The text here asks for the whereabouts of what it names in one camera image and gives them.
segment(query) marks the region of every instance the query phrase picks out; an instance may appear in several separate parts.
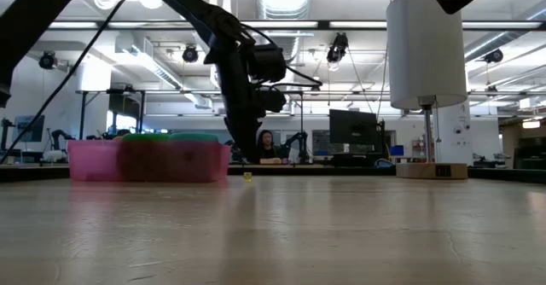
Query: plastic storage bin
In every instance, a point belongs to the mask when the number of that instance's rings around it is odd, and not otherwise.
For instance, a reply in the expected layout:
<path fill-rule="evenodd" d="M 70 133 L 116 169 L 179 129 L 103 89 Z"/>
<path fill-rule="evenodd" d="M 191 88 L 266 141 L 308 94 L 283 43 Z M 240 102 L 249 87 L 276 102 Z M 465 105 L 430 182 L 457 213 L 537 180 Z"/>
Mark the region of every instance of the plastic storage bin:
<path fill-rule="evenodd" d="M 69 141 L 70 177 L 85 182 L 209 183 L 226 178 L 229 146 L 185 141 Z"/>

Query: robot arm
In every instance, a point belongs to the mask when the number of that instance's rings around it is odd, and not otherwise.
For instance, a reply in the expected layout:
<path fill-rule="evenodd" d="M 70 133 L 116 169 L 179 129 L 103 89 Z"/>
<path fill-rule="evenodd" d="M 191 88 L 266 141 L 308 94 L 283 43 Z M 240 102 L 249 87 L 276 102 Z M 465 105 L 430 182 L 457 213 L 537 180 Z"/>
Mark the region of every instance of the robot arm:
<path fill-rule="evenodd" d="M 19 61 L 71 0 L 15 0 L 0 17 L 0 42 L 14 45 L 0 66 L 0 108 L 10 98 L 11 77 Z M 251 161 L 258 158 L 254 141 L 265 111 L 280 111 L 286 103 L 278 90 L 261 90 L 252 79 L 278 82 L 286 74 L 282 49 L 254 45 L 254 39 L 230 13 L 202 0 L 163 0 L 195 28 L 210 48 L 205 64 L 215 64 L 231 136 Z M 32 26 L 22 20 L 32 19 Z"/>
<path fill-rule="evenodd" d="M 279 155 L 282 158 L 288 158 L 290 155 L 290 150 L 292 148 L 292 143 L 294 141 L 299 141 L 299 161 L 300 163 L 306 163 L 309 161 L 309 155 L 307 154 L 307 133 L 305 131 L 298 132 L 290 139 L 288 139 L 281 147 L 279 148 Z"/>
<path fill-rule="evenodd" d="M 74 140 L 74 138 L 68 135 L 62 130 L 56 130 L 51 132 L 51 138 L 53 138 L 53 150 L 61 150 L 61 145 L 59 145 L 59 137 L 63 137 L 65 140 Z"/>

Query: person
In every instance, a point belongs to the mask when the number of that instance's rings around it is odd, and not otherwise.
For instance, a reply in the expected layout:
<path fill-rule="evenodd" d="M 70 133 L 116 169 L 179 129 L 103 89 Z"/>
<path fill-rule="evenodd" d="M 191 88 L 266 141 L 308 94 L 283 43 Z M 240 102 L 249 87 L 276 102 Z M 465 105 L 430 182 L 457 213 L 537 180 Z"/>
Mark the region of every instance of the person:
<path fill-rule="evenodd" d="M 262 165 L 280 165 L 282 160 L 273 143 L 271 131 L 261 131 L 258 136 L 259 163 Z"/>

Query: blue object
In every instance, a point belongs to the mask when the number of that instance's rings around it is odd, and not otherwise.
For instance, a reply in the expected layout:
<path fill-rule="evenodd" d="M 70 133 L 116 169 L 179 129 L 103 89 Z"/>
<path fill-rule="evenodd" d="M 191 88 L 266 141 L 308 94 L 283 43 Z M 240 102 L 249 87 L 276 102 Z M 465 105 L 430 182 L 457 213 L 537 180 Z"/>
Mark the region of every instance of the blue object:
<path fill-rule="evenodd" d="M 404 146 L 395 145 L 390 148 L 391 156 L 404 156 Z"/>

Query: computer monitor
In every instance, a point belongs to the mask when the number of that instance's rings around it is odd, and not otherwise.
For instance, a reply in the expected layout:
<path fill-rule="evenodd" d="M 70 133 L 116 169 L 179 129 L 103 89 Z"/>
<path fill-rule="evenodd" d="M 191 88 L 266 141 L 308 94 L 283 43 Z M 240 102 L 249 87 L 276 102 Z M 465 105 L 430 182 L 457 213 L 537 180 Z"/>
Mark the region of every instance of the computer monitor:
<path fill-rule="evenodd" d="M 15 117 L 15 128 L 13 139 L 15 140 L 19 133 L 22 132 L 27 125 L 34 119 L 33 115 L 24 115 Z M 42 133 L 44 132 L 44 122 L 45 116 L 41 115 L 38 120 L 34 123 L 32 128 L 21 138 L 21 142 L 42 142 Z"/>
<path fill-rule="evenodd" d="M 374 145 L 380 148 L 376 114 L 330 110 L 330 143 Z"/>

